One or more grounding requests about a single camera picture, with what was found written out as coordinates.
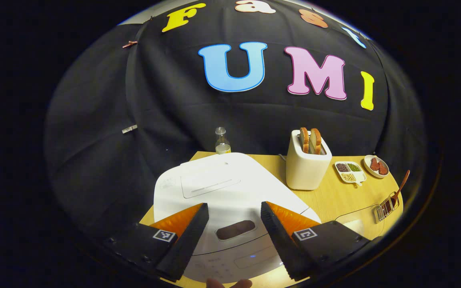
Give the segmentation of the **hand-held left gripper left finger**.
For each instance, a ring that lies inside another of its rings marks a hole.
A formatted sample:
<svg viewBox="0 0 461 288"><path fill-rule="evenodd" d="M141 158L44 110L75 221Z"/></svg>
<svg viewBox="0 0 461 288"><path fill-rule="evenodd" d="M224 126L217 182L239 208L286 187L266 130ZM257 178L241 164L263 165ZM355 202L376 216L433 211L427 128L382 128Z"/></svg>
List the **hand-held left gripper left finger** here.
<svg viewBox="0 0 461 288"><path fill-rule="evenodd" d="M184 274L209 219L207 203L200 203L151 225L132 224L104 244L141 273L175 282Z"/></svg>

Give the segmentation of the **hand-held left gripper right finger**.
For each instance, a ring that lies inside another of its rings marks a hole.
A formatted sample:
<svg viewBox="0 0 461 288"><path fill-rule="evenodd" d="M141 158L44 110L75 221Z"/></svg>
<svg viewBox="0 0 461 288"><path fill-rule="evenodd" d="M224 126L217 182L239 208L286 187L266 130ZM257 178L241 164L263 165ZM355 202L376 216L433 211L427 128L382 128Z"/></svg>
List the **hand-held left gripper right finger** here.
<svg viewBox="0 0 461 288"><path fill-rule="evenodd" d="M261 220L295 281L333 272L370 243L338 221L320 224L269 201L261 204Z"/></svg>

